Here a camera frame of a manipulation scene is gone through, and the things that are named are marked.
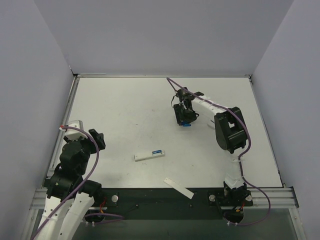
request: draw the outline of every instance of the white cable tie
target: white cable tie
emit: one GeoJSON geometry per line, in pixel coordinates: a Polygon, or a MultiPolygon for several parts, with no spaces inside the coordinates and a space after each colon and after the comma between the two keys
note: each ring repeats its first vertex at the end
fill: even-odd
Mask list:
{"type": "Polygon", "coordinates": [[[57,219],[54,219],[54,218],[48,217],[48,216],[47,216],[45,219],[48,219],[49,221],[50,221],[50,220],[57,221],[57,219]]]}
{"type": "Polygon", "coordinates": [[[66,132],[67,131],[67,129],[62,129],[62,125],[59,127],[59,130],[61,130],[61,131],[63,131],[63,132],[66,132]]]}
{"type": "Polygon", "coordinates": [[[206,100],[208,100],[207,98],[203,98],[200,102],[200,104],[203,104],[206,100]]]}
{"type": "Polygon", "coordinates": [[[245,177],[246,175],[242,175],[242,176],[240,176],[240,177],[238,177],[238,178],[235,178],[234,180],[240,180],[240,179],[243,179],[244,177],[245,177]]]}

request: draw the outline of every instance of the screw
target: screw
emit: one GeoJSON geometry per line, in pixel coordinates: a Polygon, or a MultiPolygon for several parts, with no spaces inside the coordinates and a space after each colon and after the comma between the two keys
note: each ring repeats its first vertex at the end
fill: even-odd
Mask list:
{"type": "Polygon", "coordinates": [[[111,197],[111,201],[112,202],[114,202],[114,203],[116,203],[116,202],[118,202],[118,196],[117,195],[113,195],[112,197],[111,197]]]}
{"type": "Polygon", "coordinates": [[[213,195],[213,194],[211,194],[211,195],[209,196],[209,201],[210,201],[210,202],[214,202],[215,200],[216,200],[216,196],[213,195]]]}

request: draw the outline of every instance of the test strip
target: test strip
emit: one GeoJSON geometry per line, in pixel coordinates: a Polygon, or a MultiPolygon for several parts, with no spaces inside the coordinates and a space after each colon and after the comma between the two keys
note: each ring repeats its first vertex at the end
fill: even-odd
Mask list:
{"type": "Polygon", "coordinates": [[[135,154],[134,160],[137,162],[145,159],[154,159],[154,158],[163,157],[163,156],[165,156],[164,150],[147,151],[147,152],[135,154]]]}
{"type": "Polygon", "coordinates": [[[176,183],[175,181],[172,181],[168,177],[165,178],[164,182],[166,184],[168,184],[170,187],[172,187],[175,190],[177,190],[178,192],[180,192],[181,194],[185,195],[189,199],[192,199],[192,197],[194,196],[194,193],[192,191],[189,191],[185,187],[180,186],[178,183],[176,183]]]}

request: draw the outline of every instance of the gray wall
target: gray wall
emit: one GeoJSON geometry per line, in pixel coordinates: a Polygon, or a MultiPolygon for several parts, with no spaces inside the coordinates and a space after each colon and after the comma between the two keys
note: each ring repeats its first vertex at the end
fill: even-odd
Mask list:
{"type": "Polygon", "coordinates": [[[75,73],[252,74],[293,0],[35,0],[75,73]]]}
{"type": "Polygon", "coordinates": [[[0,1],[0,239],[20,239],[72,79],[34,2],[0,1]]]}
{"type": "Polygon", "coordinates": [[[320,1],[295,0],[253,74],[283,181],[309,239],[320,235],[320,1]]]}

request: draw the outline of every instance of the purple cable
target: purple cable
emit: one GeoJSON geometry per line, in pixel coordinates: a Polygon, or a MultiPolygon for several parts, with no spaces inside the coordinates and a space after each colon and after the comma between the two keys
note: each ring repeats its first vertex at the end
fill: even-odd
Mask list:
{"type": "Polygon", "coordinates": [[[111,214],[111,213],[90,213],[84,216],[84,218],[86,217],[92,217],[92,216],[106,216],[106,217],[116,217],[118,219],[113,219],[113,220],[106,220],[106,221],[101,221],[101,222],[95,222],[95,225],[100,225],[100,224],[109,224],[109,223],[113,223],[113,222],[118,222],[118,221],[122,221],[125,219],[124,216],[121,215],[117,215],[117,214],[111,214]]]}
{"type": "Polygon", "coordinates": [[[58,206],[56,206],[56,208],[49,214],[49,216],[47,217],[46,220],[44,220],[44,222],[39,226],[39,228],[37,229],[37,231],[34,233],[34,235],[30,238],[30,240],[34,240],[35,237],[38,235],[38,233],[41,231],[41,229],[43,229],[43,227],[48,223],[49,219],[55,214],[55,212],[67,201],[69,200],[75,193],[78,192],[78,190],[83,186],[83,184],[85,184],[85,182],[88,180],[88,178],[92,175],[92,173],[94,172],[97,164],[98,164],[98,160],[99,160],[99,147],[98,144],[96,143],[96,141],[94,140],[94,138],[89,134],[86,133],[85,131],[73,127],[73,126],[63,126],[61,127],[63,130],[67,130],[67,129],[72,129],[72,130],[76,130],[79,131],[80,133],[83,133],[84,135],[86,135],[88,137],[88,139],[91,140],[91,142],[93,142],[94,146],[95,146],[95,150],[96,150],[96,158],[95,158],[95,162],[94,165],[91,169],[91,171],[88,173],[88,175],[83,179],[83,181],[68,195],[66,196],[66,198],[64,200],[62,200],[60,202],[60,204],[58,206]]]}
{"type": "Polygon", "coordinates": [[[234,222],[230,222],[231,224],[233,225],[237,225],[237,226],[250,226],[250,225],[253,225],[253,224],[257,224],[257,223],[260,223],[262,222],[263,220],[265,220],[269,215],[270,215],[270,211],[271,211],[271,202],[270,202],[270,198],[268,197],[268,195],[259,187],[251,184],[250,182],[248,182],[245,177],[244,177],[244,170],[243,170],[243,166],[242,166],[242,163],[241,163],[241,157],[246,154],[250,148],[251,148],[251,137],[250,137],[250,134],[248,132],[248,129],[246,127],[246,125],[244,124],[243,121],[241,121],[241,119],[233,112],[231,111],[229,108],[225,107],[225,106],[221,106],[221,105],[218,105],[218,104],[215,104],[215,103],[212,103],[211,101],[207,100],[207,99],[203,99],[202,97],[198,96],[198,95],[195,95],[193,92],[189,91],[188,89],[182,87],[181,85],[179,85],[178,83],[176,83],[175,81],[173,81],[171,78],[167,77],[166,80],[170,83],[170,85],[173,87],[174,90],[176,90],[174,88],[174,86],[172,85],[175,84],[176,86],[178,86],[180,89],[183,89],[184,91],[186,91],[187,93],[191,94],[192,96],[194,96],[195,98],[198,98],[206,103],[209,103],[210,105],[212,106],[215,106],[217,108],[220,108],[220,109],[223,109],[223,110],[226,110],[228,111],[232,116],[234,116],[234,118],[241,124],[241,126],[243,127],[243,130],[248,138],[248,147],[246,148],[246,150],[244,150],[242,153],[239,154],[238,156],[238,160],[239,160],[239,165],[240,165],[240,172],[241,172],[241,176],[242,176],[242,179],[243,181],[248,184],[249,186],[251,186],[252,188],[254,189],[257,189],[258,191],[260,191],[267,199],[268,201],[268,211],[266,213],[266,215],[261,218],[260,220],[257,220],[257,221],[254,221],[254,222],[250,222],[250,223],[239,223],[239,224],[235,224],[234,222]]]}

